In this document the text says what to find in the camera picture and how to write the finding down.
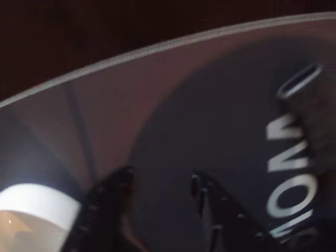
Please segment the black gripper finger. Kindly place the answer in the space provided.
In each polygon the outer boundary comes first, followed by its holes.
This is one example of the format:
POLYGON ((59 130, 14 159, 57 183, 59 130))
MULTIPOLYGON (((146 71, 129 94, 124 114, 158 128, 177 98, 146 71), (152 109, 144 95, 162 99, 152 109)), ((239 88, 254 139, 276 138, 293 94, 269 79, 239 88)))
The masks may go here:
POLYGON ((136 251, 119 230, 132 192, 134 167, 124 166, 86 195, 62 251, 136 251))
POLYGON ((202 219, 206 251, 278 251, 278 243, 217 181, 191 176, 191 196, 202 219))

